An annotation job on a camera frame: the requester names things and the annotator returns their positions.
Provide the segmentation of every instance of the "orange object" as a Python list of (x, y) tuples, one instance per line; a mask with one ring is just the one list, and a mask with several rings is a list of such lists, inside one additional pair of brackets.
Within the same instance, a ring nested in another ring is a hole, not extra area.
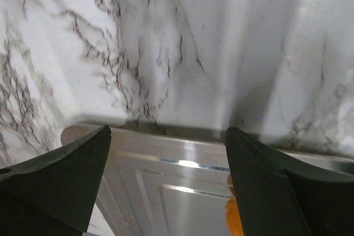
[[(232, 185), (231, 175), (228, 176), (227, 183), (229, 185)], [(230, 190), (231, 190), (233, 196), (231, 196), (226, 203), (226, 207), (225, 207), (226, 208), (226, 223), (227, 223), (228, 229), (230, 230), (230, 232), (233, 236), (244, 236), (243, 230), (242, 230), (240, 213), (239, 213), (238, 207), (237, 207), (235, 191), (234, 191), (233, 187), (230, 187)]]

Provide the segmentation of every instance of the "white marble countertop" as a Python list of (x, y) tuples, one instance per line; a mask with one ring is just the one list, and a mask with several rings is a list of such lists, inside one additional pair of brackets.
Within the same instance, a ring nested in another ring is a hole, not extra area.
[(354, 158), (352, 41), (354, 0), (0, 0), (0, 167), (87, 121)]

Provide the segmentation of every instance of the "marble surface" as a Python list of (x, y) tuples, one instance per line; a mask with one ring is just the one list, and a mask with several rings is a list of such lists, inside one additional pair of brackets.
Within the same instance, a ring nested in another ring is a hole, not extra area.
[(0, 167), (77, 122), (354, 158), (353, 41), (354, 0), (0, 0)]

